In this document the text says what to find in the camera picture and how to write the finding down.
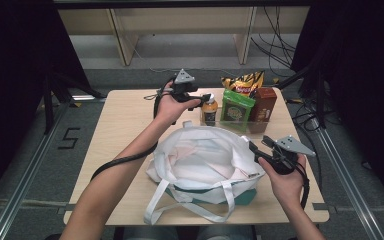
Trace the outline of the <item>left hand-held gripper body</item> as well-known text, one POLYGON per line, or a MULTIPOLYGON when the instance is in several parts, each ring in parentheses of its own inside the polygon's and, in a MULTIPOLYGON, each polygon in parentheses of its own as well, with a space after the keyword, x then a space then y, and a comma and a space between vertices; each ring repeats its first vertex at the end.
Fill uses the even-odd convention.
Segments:
POLYGON ((195 78, 184 69, 181 69, 176 75, 171 88, 171 95, 178 102, 188 101, 189 93, 196 92, 198 90, 198 86, 195 84, 195 78))

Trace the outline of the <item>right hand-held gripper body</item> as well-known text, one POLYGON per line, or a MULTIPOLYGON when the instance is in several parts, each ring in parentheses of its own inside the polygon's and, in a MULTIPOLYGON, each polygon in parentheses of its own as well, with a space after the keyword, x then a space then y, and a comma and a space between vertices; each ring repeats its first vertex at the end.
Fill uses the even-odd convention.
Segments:
POLYGON ((313 150, 302 144, 292 135, 274 140, 270 148, 273 153, 273 162, 271 165, 280 175, 288 175, 295 170, 298 164, 299 154, 308 156, 316 155, 313 150))

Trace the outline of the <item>orange juice bottle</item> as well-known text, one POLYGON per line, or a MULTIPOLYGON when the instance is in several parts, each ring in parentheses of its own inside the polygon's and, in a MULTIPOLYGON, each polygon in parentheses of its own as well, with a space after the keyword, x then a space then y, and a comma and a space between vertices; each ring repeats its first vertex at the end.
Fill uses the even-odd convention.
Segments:
POLYGON ((218 103, 215 100, 213 93, 208 93, 209 99, 203 103, 201 107, 201 120, 207 126, 214 126, 216 123, 216 113, 218 110, 218 103))

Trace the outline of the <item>clear plastic bin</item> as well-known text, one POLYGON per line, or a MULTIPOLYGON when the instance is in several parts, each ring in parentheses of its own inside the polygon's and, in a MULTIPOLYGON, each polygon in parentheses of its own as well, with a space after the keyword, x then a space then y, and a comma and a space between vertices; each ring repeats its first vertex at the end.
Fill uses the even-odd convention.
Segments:
POLYGON ((211 104, 204 103, 201 107, 201 124, 225 128, 238 133, 261 134, 267 122, 254 122, 250 118, 251 107, 232 101, 223 101, 218 105, 216 101, 211 104))

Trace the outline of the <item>brown carton box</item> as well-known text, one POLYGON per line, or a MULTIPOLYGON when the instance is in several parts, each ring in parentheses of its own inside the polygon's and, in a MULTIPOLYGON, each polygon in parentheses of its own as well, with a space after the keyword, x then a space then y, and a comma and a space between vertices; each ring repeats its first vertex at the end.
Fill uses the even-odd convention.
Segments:
POLYGON ((251 133, 263 133, 273 113, 277 95, 273 88, 257 88, 252 95, 255 104, 249 117, 248 129, 251 133))

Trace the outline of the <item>green snack packet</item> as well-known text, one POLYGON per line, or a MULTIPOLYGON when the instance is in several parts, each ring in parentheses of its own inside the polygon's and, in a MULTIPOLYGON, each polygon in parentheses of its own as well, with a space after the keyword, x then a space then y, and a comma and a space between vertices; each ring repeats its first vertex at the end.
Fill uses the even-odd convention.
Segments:
POLYGON ((222 102, 220 122, 234 129, 245 131, 255 100, 225 89, 222 102))

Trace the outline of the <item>yellow black chip bag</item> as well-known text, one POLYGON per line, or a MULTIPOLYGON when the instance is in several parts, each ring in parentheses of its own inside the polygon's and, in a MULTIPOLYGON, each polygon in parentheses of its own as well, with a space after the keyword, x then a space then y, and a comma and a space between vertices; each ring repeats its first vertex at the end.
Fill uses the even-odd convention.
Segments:
POLYGON ((249 97, 250 94, 260 88, 264 82, 265 71, 257 71, 240 77, 222 77, 222 85, 233 92, 249 97))

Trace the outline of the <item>white green orange tote bag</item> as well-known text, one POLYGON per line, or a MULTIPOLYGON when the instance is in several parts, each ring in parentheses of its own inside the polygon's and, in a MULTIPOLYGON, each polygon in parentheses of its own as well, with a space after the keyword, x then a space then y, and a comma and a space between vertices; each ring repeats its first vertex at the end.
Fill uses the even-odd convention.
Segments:
POLYGON ((265 175, 254 161, 250 141, 231 131, 195 126, 190 121, 158 144, 146 173, 158 184, 144 214, 155 224, 167 207, 158 208, 163 194, 214 223, 224 223, 238 200, 249 203, 258 181, 265 175))

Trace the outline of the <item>person's left hand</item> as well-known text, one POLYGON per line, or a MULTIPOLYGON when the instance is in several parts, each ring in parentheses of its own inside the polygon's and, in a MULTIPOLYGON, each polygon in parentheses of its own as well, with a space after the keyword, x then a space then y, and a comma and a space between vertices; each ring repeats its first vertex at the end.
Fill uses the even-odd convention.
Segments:
POLYGON ((192 99, 187 102, 178 102, 172 95, 164 91, 159 97, 157 113, 154 122, 160 126, 171 126, 182 113, 190 108, 195 108, 201 103, 199 99, 192 99))

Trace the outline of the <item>person's right hand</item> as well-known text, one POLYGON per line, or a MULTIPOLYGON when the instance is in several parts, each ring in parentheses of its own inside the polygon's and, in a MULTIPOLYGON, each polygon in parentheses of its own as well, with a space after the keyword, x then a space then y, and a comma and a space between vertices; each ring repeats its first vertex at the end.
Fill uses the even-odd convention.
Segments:
POLYGON ((268 175, 272 191, 282 208, 302 210, 300 197, 304 181, 301 174, 295 170, 293 173, 280 175, 264 158, 259 157, 258 161, 268 175))

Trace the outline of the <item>black metal stand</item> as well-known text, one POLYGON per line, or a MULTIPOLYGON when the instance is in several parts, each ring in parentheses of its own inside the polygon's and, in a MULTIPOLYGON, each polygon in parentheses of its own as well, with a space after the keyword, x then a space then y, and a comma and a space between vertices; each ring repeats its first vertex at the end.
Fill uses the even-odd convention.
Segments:
POLYGON ((48 134, 54 126, 52 96, 56 96, 60 103, 70 103, 74 99, 73 95, 69 92, 70 87, 79 89, 98 99, 105 98, 104 94, 92 89, 90 86, 75 81, 62 73, 51 71, 45 76, 43 81, 43 100, 46 120, 44 134, 48 134))
POLYGON ((313 96, 316 99, 315 116, 319 126, 325 128, 324 97, 325 86, 324 76, 316 64, 309 64, 294 75, 280 81, 276 87, 280 90, 290 86, 297 80, 302 79, 298 93, 301 97, 309 98, 313 96))

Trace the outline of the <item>beige wooden desk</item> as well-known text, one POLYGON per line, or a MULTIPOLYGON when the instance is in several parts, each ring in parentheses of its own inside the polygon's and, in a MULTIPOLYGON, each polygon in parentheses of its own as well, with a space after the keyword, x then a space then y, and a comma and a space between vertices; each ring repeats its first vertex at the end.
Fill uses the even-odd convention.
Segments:
POLYGON ((286 34, 302 31, 309 8, 197 7, 61 10, 70 35, 112 35, 120 62, 128 66, 139 37, 144 34, 230 34, 238 60, 247 62, 253 34, 272 31, 275 22, 286 34))

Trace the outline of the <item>black curtain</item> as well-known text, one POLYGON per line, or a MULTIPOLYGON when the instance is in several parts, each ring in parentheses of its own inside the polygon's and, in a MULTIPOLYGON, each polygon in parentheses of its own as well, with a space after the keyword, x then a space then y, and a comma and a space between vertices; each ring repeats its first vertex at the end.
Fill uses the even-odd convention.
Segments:
POLYGON ((384 0, 314 0, 291 68, 317 52, 337 111, 384 186, 384 0))
POLYGON ((89 84, 51 0, 0 0, 0 179, 32 124, 53 74, 89 84))

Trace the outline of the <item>aluminium floor rail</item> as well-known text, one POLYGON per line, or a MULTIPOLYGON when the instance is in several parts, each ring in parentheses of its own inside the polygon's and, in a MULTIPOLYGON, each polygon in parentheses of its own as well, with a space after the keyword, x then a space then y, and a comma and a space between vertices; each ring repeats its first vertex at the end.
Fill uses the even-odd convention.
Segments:
POLYGON ((319 140, 324 147, 333 168, 363 226, 369 240, 384 240, 384 233, 375 215, 358 189, 330 135, 324 128, 317 130, 319 140))
POLYGON ((22 202, 48 152, 50 144, 62 117, 68 110, 67 104, 51 107, 55 114, 54 123, 37 141, 32 156, 28 160, 21 177, 16 181, 15 189, 8 198, 0 199, 0 240, 4 240, 13 221, 22 206, 22 202))

